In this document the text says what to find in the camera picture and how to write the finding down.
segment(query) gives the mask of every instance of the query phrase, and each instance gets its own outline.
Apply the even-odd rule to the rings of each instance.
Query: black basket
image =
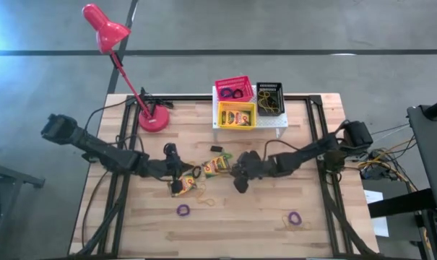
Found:
[[[256,107],[260,116],[279,116],[284,113],[282,83],[257,82]]]

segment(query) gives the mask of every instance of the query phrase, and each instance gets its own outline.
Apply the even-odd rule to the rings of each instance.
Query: white platform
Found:
[[[252,85],[254,89],[254,97],[250,100],[252,103],[256,103],[256,86]],[[212,87],[212,102],[213,102],[213,135],[215,141],[217,140],[217,134],[220,131],[220,127],[218,126],[218,98],[217,98],[217,90],[215,86]],[[258,129],[274,129],[276,131],[276,138],[280,138],[285,129],[289,126],[287,120],[287,111],[285,110],[279,116],[259,116],[258,112],[256,114],[256,127],[252,131],[258,131]]]

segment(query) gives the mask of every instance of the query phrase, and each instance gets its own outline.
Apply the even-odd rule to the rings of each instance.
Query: gray floor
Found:
[[[130,0],[93,2],[125,23]],[[96,50],[81,15],[86,3],[1,0],[0,50]],[[195,48],[432,49],[437,0],[139,1],[127,49]],[[406,123],[407,107],[437,101],[437,56],[130,56],[124,66],[150,92],[206,93],[216,79],[239,74],[282,82],[286,92],[340,92],[347,117],[370,131]],[[104,103],[111,72],[104,56],[0,56],[0,163],[46,178],[41,190],[23,189],[0,259],[66,255],[88,164],[40,130],[49,113],[83,124]],[[128,91],[119,80],[116,92]],[[411,135],[407,129],[375,146]],[[400,162],[428,187],[416,149]],[[379,242],[387,255],[418,256],[408,243]]]

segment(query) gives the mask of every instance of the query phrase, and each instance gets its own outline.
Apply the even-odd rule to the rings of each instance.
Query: wooden table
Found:
[[[340,96],[321,96],[329,131],[334,131],[345,119]],[[106,105],[119,103],[125,98],[126,95],[109,95]],[[296,147],[303,147],[311,142],[306,105],[300,101],[287,101],[285,105],[289,129],[282,140]],[[123,112],[123,105],[104,111],[99,138],[106,142],[114,142],[120,131]],[[139,135],[144,142],[145,152],[150,154],[151,159],[165,159],[163,145],[174,142],[181,159],[196,164],[217,155],[209,151],[213,144],[224,147],[226,152],[234,155],[231,163],[234,163],[245,150],[256,150],[262,155],[264,143],[269,137],[274,136],[270,130],[223,131],[219,133],[216,144],[213,141],[211,122],[211,102],[175,102],[175,109],[170,111],[170,124],[167,129],[154,134],[140,129]],[[290,148],[280,143],[271,143],[268,148],[269,155],[284,151],[290,151]],[[101,165],[93,164],[90,167],[70,253],[81,248],[83,214],[90,194],[104,172]],[[103,218],[109,180],[110,174],[105,177],[92,203],[85,228],[85,241],[95,232]],[[202,199],[214,199],[213,207],[197,202],[196,195],[199,190],[171,198],[165,182],[133,175],[126,202],[119,256],[332,256],[314,160],[302,164],[300,169],[285,178],[250,181],[250,187],[245,194],[236,191],[233,177],[230,175],[201,179],[200,183],[207,187]],[[346,170],[340,186],[348,220],[366,244],[378,251],[358,172]],[[188,204],[191,207],[188,217],[179,217],[176,214],[179,204]],[[294,210],[300,213],[303,224],[299,227],[286,227],[282,216]],[[339,243],[342,243],[338,223],[336,230]],[[111,243],[106,248],[106,251],[109,251]]]

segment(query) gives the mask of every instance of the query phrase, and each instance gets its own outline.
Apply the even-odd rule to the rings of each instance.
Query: lamp base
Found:
[[[143,112],[139,113],[138,122],[144,130],[148,132],[156,132],[164,129],[168,125],[170,114],[168,109],[163,105],[156,105],[154,115],[151,119],[145,118]]]

